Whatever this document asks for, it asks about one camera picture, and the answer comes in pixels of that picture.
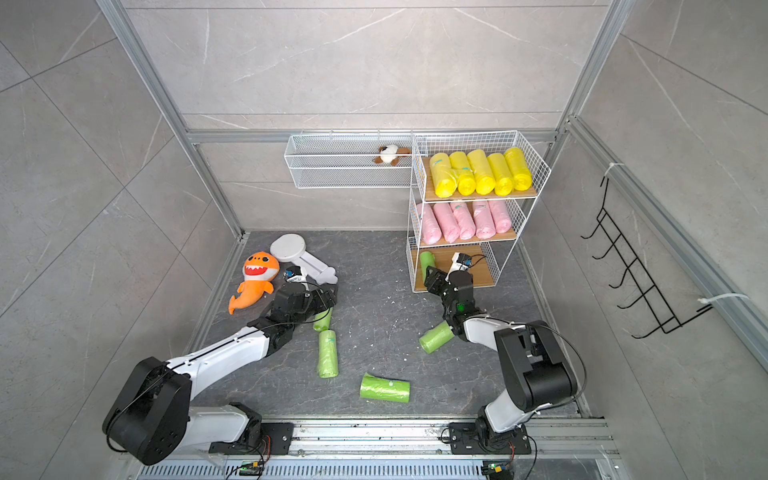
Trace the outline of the pink roll top angled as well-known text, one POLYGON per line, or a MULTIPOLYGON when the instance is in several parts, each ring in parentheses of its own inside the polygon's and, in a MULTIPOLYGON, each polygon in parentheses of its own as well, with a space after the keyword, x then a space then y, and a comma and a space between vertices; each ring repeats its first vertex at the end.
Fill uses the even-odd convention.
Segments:
POLYGON ((432 207, 434 216, 439 224, 446 242, 454 243, 459 239, 461 229, 449 203, 435 203, 432 207))

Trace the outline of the yellow roll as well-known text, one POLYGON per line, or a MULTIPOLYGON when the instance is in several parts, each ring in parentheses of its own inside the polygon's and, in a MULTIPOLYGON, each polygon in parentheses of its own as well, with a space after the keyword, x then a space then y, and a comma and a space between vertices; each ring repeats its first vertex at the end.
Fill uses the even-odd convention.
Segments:
POLYGON ((512 174, 514 189, 526 191, 533 186, 533 175, 528 167, 524 151, 513 147, 504 153, 508 168, 512 174))
POLYGON ((448 154, 440 152, 429 160, 433 189, 438 198, 449 198, 457 189, 457 180, 448 154))
POLYGON ((485 152, 476 149, 470 151, 467 157, 474 173, 477 194, 488 195, 493 192, 496 180, 485 152))
POLYGON ((476 180, 468 156, 462 151, 449 155, 450 164, 456 176, 457 190, 462 196, 475 193, 476 180))

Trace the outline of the yellow roll horizontal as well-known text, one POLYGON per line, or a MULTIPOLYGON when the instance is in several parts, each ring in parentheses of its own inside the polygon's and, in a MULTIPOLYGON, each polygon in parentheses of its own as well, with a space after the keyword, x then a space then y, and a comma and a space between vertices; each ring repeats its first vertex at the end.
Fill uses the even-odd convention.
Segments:
POLYGON ((495 179, 495 194, 500 197, 509 195, 514 190, 514 180, 504 155, 492 153, 487 160, 495 179))

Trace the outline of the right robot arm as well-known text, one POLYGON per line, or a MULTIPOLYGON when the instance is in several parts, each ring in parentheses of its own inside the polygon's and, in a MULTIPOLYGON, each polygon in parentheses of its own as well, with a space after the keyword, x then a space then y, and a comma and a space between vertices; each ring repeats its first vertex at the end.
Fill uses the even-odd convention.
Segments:
POLYGON ((537 413, 557 408, 581 394, 559 333, 543 321, 501 320, 477 307, 473 276, 467 270, 446 273, 428 266, 427 291, 441 300, 443 321, 419 343, 432 353, 457 337, 498 354, 504 390, 483 406, 470 431, 479 448, 500 452, 523 442, 525 424, 537 413))

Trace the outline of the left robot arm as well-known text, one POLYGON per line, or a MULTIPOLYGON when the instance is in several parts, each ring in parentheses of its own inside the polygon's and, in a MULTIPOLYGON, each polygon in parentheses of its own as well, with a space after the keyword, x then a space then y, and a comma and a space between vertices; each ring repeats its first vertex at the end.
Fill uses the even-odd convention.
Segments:
POLYGON ((107 447, 146 466, 177 450, 251 454, 266 444, 262 417, 240 402, 194 407, 208 387, 281 349, 295 329, 326 319, 337 303, 335 284, 282 285, 262 314, 229 337, 185 356, 136 364, 107 413, 107 447))

